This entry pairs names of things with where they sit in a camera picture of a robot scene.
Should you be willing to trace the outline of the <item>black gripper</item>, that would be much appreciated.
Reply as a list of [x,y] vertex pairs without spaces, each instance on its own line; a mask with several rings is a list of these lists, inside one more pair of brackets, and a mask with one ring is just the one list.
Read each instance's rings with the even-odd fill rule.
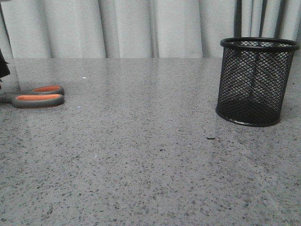
[[0,83],[2,83],[2,78],[8,75],[10,75],[8,63],[6,62],[2,51],[0,50]]

